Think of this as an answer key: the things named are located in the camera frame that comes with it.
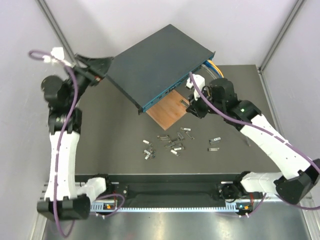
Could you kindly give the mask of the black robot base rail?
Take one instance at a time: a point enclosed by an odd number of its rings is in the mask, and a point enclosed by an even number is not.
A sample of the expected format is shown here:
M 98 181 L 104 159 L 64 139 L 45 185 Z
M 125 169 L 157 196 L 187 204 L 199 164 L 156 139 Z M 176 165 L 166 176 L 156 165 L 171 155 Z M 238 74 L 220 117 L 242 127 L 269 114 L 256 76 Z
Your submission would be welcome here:
M 102 174 L 104 200 L 121 207 L 222 207 L 223 203 L 260 200 L 263 193 L 247 193 L 237 174 Z

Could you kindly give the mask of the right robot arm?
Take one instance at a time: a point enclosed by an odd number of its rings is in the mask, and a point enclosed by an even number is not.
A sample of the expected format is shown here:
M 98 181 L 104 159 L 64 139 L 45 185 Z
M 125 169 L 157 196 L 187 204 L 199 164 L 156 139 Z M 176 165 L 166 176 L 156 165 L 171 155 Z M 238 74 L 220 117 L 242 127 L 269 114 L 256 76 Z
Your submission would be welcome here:
M 188 97 L 188 113 L 202 119 L 217 114 L 253 141 L 278 167 L 279 172 L 244 171 L 233 180 L 235 197 L 245 198 L 259 192 L 277 195 L 297 205 L 320 180 L 320 161 L 312 160 L 292 146 L 249 100 L 239 100 L 234 85 L 226 78 L 205 84 L 204 77 L 190 74 L 186 87 L 194 92 Z

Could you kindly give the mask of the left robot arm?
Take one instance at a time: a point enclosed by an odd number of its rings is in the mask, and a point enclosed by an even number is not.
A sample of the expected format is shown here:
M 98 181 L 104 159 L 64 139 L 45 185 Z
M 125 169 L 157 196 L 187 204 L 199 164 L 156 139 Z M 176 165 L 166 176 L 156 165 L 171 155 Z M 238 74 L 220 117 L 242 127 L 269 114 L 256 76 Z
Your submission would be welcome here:
M 98 196 L 109 198 L 114 191 L 107 177 L 94 177 L 76 185 L 75 166 L 81 136 L 82 111 L 77 104 L 88 87 L 98 85 L 108 73 L 113 57 L 89 58 L 75 55 L 83 66 L 64 64 L 68 78 L 57 75 L 43 79 L 41 90 L 48 104 L 51 146 L 49 181 L 37 212 L 51 221 L 85 220 Z

